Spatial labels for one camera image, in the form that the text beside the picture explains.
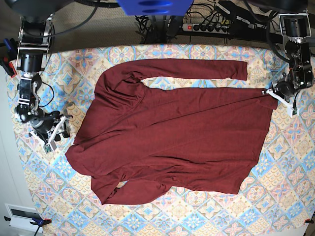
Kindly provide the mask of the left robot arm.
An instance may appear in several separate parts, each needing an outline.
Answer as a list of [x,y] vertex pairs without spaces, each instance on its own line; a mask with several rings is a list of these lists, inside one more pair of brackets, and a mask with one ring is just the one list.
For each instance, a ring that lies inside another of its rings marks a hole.
[[303,89],[314,85],[315,78],[311,66],[311,51],[307,41],[312,36],[308,11],[300,13],[282,13],[279,15],[281,36],[288,39],[284,47],[285,56],[282,56],[270,37],[271,21],[266,25],[266,39],[273,53],[282,61],[288,63],[289,71],[283,73],[272,87],[265,91],[266,94],[281,102],[289,115],[298,114],[296,98]]

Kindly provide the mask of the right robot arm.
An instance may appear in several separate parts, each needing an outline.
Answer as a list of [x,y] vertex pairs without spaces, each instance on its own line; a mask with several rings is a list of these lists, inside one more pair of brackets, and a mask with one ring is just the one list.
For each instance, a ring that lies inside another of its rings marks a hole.
[[19,31],[16,68],[21,77],[18,83],[18,105],[15,108],[15,117],[21,123],[31,126],[29,133],[37,139],[46,153],[56,150],[56,143],[61,138],[69,138],[69,129],[66,122],[72,118],[59,111],[45,112],[40,106],[37,94],[44,84],[40,73],[44,70],[42,60],[48,56],[51,46],[50,37],[54,34],[54,15],[47,18],[22,17],[22,26]]

